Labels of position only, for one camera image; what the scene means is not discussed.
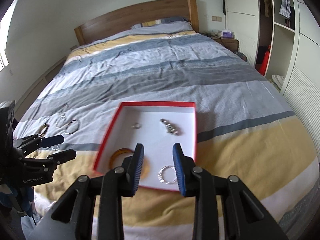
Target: bed sheet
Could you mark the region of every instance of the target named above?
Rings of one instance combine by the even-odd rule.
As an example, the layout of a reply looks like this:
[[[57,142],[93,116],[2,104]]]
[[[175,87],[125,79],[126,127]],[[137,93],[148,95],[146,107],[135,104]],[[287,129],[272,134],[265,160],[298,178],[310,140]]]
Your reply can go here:
[[[45,213],[79,175],[95,176],[95,155],[122,101],[190,101],[197,111],[196,164],[217,176],[238,175],[285,231],[292,228],[304,214],[295,208],[316,194],[319,169],[313,142],[284,98],[208,37],[189,29],[132,31],[74,50],[18,124],[16,138],[43,123],[50,124],[46,136],[54,136],[64,133],[56,128],[61,112],[80,120],[59,148],[73,148],[76,159],[58,166],[53,182],[35,187],[46,202],[36,202],[38,211]],[[41,149],[31,156],[51,153]],[[219,216],[222,227],[220,206]],[[134,198],[123,199],[127,240],[191,239],[193,219],[193,198],[176,192],[139,188]]]

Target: wooden bed frame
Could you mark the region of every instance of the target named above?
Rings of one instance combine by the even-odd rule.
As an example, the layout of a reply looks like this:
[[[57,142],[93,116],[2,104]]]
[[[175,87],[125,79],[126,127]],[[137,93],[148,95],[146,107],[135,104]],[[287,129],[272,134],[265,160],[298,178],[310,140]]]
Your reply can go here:
[[[196,0],[156,0],[127,6],[75,28],[80,45],[129,30],[132,25],[166,17],[181,16],[188,19],[194,31],[199,32]]]

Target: power socket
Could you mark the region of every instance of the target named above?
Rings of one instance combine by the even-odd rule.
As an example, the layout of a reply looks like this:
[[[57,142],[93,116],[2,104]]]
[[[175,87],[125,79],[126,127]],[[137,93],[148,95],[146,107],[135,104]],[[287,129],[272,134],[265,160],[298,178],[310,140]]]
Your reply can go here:
[[[220,16],[211,16],[213,22],[222,22],[222,17]]]

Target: silver bolt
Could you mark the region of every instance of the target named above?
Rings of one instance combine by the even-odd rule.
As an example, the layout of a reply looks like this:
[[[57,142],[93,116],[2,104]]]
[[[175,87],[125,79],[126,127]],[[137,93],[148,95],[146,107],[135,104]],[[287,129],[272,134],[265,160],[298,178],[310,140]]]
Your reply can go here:
[[[115,173],[120,174],[120,173],[123,173],[123,172],[124,172],[124,168],[122,168],[122,167],[116,167],[115,168]]]
[[[202,170],[202,168],[201,167],[199,167],[199,166],[196,166],[196,167],[193,167],[193,172],[195,172],[195,173],[201,173],[203,170]]]
[[[231,182],[238,182],[239,181],[239,178],[236,175],[231,175],[229,177],[229,179],[230,179]]]
[[[87,181],[87,179],[88,179],[87,176],[81,175],[81,176],[79,177],[78,181],[79,181],[79,182],[85,182],[85,181]]]

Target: pillow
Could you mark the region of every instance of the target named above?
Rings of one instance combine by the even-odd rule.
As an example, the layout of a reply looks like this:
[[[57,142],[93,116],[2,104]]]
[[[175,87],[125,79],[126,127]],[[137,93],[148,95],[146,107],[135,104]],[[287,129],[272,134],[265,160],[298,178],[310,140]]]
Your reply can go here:
[[[145,22],[145,23],[138,23],[131,26],[132,29],[141,28],[141,27],[150,27],[153,25],[161,24],[161,23],[172,23],[172,22],[188,22],[188,20],[184,17],[175,16],[175,17],[168,17],[163,18],[155,21]]]

